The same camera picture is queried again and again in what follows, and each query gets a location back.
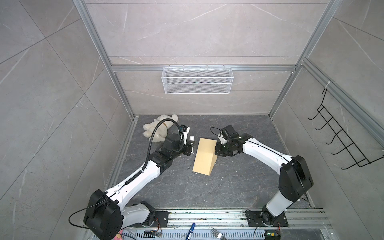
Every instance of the stuffed animal ear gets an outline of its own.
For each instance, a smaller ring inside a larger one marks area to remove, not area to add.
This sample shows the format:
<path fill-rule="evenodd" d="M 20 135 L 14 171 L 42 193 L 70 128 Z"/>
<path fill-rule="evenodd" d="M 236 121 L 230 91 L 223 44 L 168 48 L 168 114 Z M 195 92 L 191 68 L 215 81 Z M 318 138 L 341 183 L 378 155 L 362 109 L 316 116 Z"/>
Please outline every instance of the stuffed animal ear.
<path fill-rule="evenodd" d="M 148 129 L 150 128 L 151 126 L 149 124 L 144 124 L 143 125 L 143 128 L 145 131 L 148 131 Z"/>
<path fill-rule="evenodd" d="M 176 114 L 173 114 L 171 118 L 176 122 L 179 120 L 179 117 Z"/>

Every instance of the black joint motor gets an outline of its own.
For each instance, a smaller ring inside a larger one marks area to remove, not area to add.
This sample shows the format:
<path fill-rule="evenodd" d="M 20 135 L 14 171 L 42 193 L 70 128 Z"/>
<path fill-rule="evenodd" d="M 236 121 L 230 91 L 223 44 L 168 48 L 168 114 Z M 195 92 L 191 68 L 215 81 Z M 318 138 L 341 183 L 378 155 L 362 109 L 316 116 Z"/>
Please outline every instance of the black joint motor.
<path fill-rule="evenodd" d="M 84 216 L 84 224 L 100 239 L 112 239 L 122 227 L 122 215 L 117 203 L 100 189 L 92 193 Z"/>
<path fill-rule="evenodd" d="M 289 201 L 297 201 L 313 186 L 311 173 L 304 158 L 297 155 L 280 169 L 279 190 Z"/>
<path fill-rule="evenodd" d="M 187 130 L 187 126 L 181 125 L 180 133 Z M 170 133 L 166 137 L 160 151 L 156 151 L 149 156 L 149 159 L 157 164 L 162 174 L 167 168 L 172 165 L 173 159 L 181 154 L 190 156 L 193 151 L 193 144 L 195 141 L 186 140 L 184 144 L 179 134 Z"/>
<path fill-rule="evenodd" d="M 242 134 L 241 136 L 235 131 L 232 125 L 228 125 L 220 130 L 220 137 L 226 140 L 226 143 L 222 143 L 220 140 L 215 146 L 215 155 L 226 157 L 234 156 L 240 152 L 243 152 L 243 144 L 246 140 L 253 138 L 249 134 Z"/>

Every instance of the blue marker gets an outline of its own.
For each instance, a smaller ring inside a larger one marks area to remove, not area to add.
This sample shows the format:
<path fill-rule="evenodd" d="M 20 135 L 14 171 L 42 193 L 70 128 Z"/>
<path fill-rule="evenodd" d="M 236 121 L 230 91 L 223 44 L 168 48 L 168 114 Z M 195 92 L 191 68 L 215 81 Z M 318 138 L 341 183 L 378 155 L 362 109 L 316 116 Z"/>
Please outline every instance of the blue marker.
<path fill-rule="evenodd" d="M 195 229 L 195 225 L 196 225 L 195 223 L 192 223 L 192 227 L 191 227 L 191 229 L 189 229 L 189 232 L 188 232 L 187 237 L 186 237 L 185 240 L 191 239 L 192 233 L 193 233 L 193 229 Z"/>

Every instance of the metal rail base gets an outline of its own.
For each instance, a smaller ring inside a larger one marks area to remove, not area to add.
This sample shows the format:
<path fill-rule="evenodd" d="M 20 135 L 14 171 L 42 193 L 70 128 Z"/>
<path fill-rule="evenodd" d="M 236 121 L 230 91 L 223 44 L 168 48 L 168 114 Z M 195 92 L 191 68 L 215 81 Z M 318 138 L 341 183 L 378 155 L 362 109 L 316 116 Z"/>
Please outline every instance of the metal rail base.
<path fill-rule="evenodd" d="M 164 239 L 175 240 L 185 239 L 192 223 L 196 224 L 194 235 L 191 239 L 215 239 L 210 233 L 210 228 L 214 227 L 224 234 L 228 239 L 253 239 L 255 227 L 249 227 L 247 218 L 244 214 L 246 209 L 156 209 L 157 211 L 167 211 L 168 224 L 162 228 L 161 237 L 153 237 L 145 234 L 145 231 L 156 230 L 155 227 L 127 228 L 125 234 L 129 234 L 137 240 Z M 287 209 L 285 211 L 288 227 L 282 229 L 324 229 L 327 232 L 332 230 L 332 226 L 323 209 Z M 255 239 L 264 239 L 264 231 L 268 229 L 278 229 L 278 227 L 258 227 L 255 232 Z"/>

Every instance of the white robotic arm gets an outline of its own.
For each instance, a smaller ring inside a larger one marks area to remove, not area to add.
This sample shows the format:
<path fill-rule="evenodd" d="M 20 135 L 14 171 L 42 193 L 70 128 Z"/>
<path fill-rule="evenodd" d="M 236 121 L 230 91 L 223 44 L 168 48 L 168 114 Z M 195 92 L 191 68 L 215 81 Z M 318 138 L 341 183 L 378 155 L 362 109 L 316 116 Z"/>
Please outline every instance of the white robotic arm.
<path fill-rule="evenodd" d="M 243 144 L 243 152 L 262 161 L 279 175 L 280 168 L 291 159 L 291 156 L 262 144 L 256 138 L 250 138 Z"/>
<path fill-rule="evenodd" d="M 286 208 L 313 186 L 304 158 L 278 152 L 249 134 L 240 136 L 231 125 L 221 129 L 218 137 L 220 142 L 216 143 L 216 155 L 226 157 L 243 152 L 265 163 L 280 175 L 279 190 L 262 209 L 265 225 L 273 225 Z"/>
<path fill-rule="evenodd" d="M 169 134 L 161 150 L 149 155 L 150 143 L 147 159 L 141 167 L 116 186 L 105 192 L 98 189 L 91 195 L 84 223 L 101 240 L 112 239 L 120 229 L 132 224 L 141 223 L 150 226 L 153 223 L 155 208 L 147 202 L 125 206 L 146 184 L 170 167 L 173 159 L 181 154 L 190 156 L 193 152 L 194 137 L 190 136 L 187 140 L 189 127 L 174 123 L 179 128 L 180 135 Z"/>
<path fill-rule="evenodd" d="M 84 223 L 101 240 L 112 239 L 122 226 L 127 227 L 135 223 L 149 226 L 153 223 L 155 209 L 148 203 L 125 206 L 146 184 L 170 167 L 173 159 L 181 154 L 190 156 L 193 152 L 193 136 L 187 140 L 189 127 L 176 125 L 182 137 L 179 134 L 168 135 L 161 150 L 148 154 L 149 157 L 139 169 L 107 191 L 98 189 L 91 195 Z M 277 217 L 313 186 L 308 167 L 302 157 L 291 157 L 278 152 L 249 134 L 240 136 L 231 125 L 221 129 L 218 136 L 220 141 L 216 143 L 216 155 L 226 157 L 243 152 L 262 161 L 280 175 L 279 190 L 261 212 L 265 225 L 275 224 Z"/>

